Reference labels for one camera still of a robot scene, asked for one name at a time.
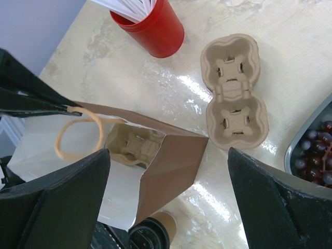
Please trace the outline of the brown paper bag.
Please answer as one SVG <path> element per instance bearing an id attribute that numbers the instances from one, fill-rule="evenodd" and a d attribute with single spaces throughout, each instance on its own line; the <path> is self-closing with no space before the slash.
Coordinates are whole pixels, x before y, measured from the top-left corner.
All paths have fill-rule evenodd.
<path id="1" fill-rule="evenodd" d="M 206 136 L 114 107 L 81 103 L 80 117 L 25 119 L 9 168 L 29 182 L 106 148 L 110 171 L 98 221 L 128 230 L 188 189 Z"/>

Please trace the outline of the brown paper coffee cup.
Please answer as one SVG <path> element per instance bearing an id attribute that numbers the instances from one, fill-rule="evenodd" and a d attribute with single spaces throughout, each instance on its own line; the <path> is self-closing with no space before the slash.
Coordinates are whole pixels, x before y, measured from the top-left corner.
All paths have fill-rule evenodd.
<path id="1" fill-rule="evenodd" d="M 155 221 L 162 234 L 161 238 L 164 239 L 163 247 L 170 248 L 177 232 L 177 224 L 174 217 L 168 212 L 161 211 L 154 213 L 150 218 Z"/>

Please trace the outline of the single pulp cup carrier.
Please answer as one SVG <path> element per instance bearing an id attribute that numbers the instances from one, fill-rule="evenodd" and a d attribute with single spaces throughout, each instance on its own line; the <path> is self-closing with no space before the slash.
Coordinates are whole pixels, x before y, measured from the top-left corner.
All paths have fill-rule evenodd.
<path id="1" fill-rule="evenodd" d="M 112 160 L 146 169 L 156 156 L 164 137 L 164 133 L 153 129 L 116 124 L 105 141 L 105 148 L 109 150 Z"/>

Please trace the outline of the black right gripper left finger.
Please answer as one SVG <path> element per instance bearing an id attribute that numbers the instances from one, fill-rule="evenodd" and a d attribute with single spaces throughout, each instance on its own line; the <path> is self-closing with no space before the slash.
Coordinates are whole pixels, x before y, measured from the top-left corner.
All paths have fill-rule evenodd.
<path id="1" fill-rule="evenodd" d="M 91 155 L 1 191 L 1 248 L 90 248 L 110 171 Z"/>

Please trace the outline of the black coffee cup lid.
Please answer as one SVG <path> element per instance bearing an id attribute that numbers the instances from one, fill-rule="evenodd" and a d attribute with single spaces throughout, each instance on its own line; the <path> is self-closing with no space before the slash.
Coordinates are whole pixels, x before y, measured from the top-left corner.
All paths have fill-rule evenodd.
<path id="1" fill-rule="evenodd" d="M 171 245 L 165 226 L 151 217 L 129 230 L 129 243 L 135 249 L 170 249 Z"/>

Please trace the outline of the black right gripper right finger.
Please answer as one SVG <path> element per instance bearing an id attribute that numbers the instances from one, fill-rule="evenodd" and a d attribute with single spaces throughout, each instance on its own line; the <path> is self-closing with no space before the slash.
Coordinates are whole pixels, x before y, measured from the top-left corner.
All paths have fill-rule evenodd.
<path id="1" fill-rule="evenodd" d="M 249 248 L 331 248 L 331 189 L 230 148 L 228 170 Z"/>

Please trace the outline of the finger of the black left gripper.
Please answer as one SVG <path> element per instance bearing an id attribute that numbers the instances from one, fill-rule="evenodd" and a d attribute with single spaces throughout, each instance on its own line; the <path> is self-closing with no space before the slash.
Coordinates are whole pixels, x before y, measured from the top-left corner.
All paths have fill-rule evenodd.
<path id="1" fill-rule="evenodd" d="M 33 96 L 1 88 L 1 115 L 18 118 L 49 115 L 82 116 L 81 112 L 69 112 L 67 106 L 52 103 Z"/>
<path id="2" fill-rule="evenodd" d="M 28 96 L 54 104 L 72 107 L 78 105 L 53 90 L 3 48 L 1 49 L 1 87 L 10 91 L 24 92 Z"/>

